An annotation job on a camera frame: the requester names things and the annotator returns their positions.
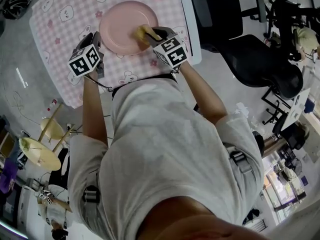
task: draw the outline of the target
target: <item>apriltag cube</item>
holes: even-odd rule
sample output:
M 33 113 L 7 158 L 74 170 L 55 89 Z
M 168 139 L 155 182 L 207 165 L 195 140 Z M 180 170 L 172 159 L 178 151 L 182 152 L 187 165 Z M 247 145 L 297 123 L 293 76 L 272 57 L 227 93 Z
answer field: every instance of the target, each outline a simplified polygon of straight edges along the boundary
M 68 66 L 76 78 L 94 71 L 100 62 L 100 56 L 93 44 L 73 53 Z
M 163 63 L 173 69 L 188 60 L 186 45 L 177 35 L 153 48 L 153 51 Z

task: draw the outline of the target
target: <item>pink checkered tablecloth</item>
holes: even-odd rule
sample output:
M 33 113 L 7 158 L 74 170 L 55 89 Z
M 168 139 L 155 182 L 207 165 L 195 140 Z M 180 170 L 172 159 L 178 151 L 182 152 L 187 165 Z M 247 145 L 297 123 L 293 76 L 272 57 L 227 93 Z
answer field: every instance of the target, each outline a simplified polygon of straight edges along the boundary
M 68 68 L 73 49 L 89 32 L 99 31 L 102 16 L 124 1 L 139 1 L 153 9 L 159 25 L 175 30 L 190 47 L 181 0 L 39 0 L 33 7 L 32 23 L 38 49 L 64 102 L 82 106 L 82 78 L 74 78 Z M 100 83 L 116 88 L 132 79 L 144 79 L 170 72 L 161 64 L 152 48 L 133 56 L 118 55 L 102 45 L 105 78 Z

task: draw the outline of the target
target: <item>backpack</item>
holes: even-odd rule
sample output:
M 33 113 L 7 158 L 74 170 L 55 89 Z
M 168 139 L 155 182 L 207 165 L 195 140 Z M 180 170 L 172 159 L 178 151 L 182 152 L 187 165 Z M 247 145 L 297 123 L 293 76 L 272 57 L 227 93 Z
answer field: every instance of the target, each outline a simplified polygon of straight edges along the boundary
M 2 14 L 6 19 L 16 20 L 26 13 L 28 6 L 28 0 L 7 0 L 3 5 Z

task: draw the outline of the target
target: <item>gray floor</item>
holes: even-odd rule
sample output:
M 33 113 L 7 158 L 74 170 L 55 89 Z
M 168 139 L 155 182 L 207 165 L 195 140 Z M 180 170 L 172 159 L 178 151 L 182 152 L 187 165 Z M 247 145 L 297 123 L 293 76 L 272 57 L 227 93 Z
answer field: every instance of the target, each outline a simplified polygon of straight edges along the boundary
M 291 1 L 310 6 L 309 0 Z M 315 2 L 320 6 L 320 0 L 315 0 Z M 255 0 L 240 0 L 240 3 L 242 10 L 256 6 Z M 0 115 L 6 115 L 16 133 L 24 129 L 37 139 L 41 133 L 38 124 L 42 120 L 44 111 L 52 99 L 61 98 L 36 48 L 29 27 L 31 15 L 32 9 L 30 8 L 21 19 L 7 20 L 5 31 L 0 37 Z M 267 27 L 265 24 L 245 18 L 243 27 L 244 34 L 252 34 L 261 40 L 264 39 L 263 33 Z M 21 76 L 28 83 L 27 88 L 23 87 L 16 68 L 19 68 Z M 243 111 L 247 114 L 253 129 L 258 130 L 265 137 L 271 133 L 270 125 L 263 127 L 261 124 L 262 120 L 268 118 L 265 112 L 267 106 L 261 101 L 266 88 L 250 88 L 241 84 L 234 78 L 226 62 L 218 53 L 203 50 L 202 62 L 196 65 L 195 69 L 222 98 L 230 113 Z M 187 104 L 193 108 L 195 100 L 185 80 L 180 74 L 177 75 L 177 80 Z M 109 115 L 112 105 L 111 95 L 103 94 L 101 99 L 104 114 Z M 67 123 L 80 126 L 82 107 L 78 109 L 63 107 L 57 120 L 64 127 Z M 106 125 L 108 135 L 112 137 L 113 129 L 109 118 L 106 119 Z M 23 178 L 38 178 L 44 172 L 46 171 L 28 162 L 25 170 L 19 172 L 19 175 Z

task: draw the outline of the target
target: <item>pink plate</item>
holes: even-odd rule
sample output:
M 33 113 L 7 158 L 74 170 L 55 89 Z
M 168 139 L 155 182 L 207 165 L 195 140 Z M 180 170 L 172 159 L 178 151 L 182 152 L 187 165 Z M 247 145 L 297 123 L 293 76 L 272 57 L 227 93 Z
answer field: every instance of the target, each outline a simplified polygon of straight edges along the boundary
M 159 25 L 155 12 L 138 1 L 118 3 L 106 12 L 100 23 L 100 34 L 104 45 L 119 55 L 135 55 L 148 48 L 133 38 L 137 27 L 147 24 Z

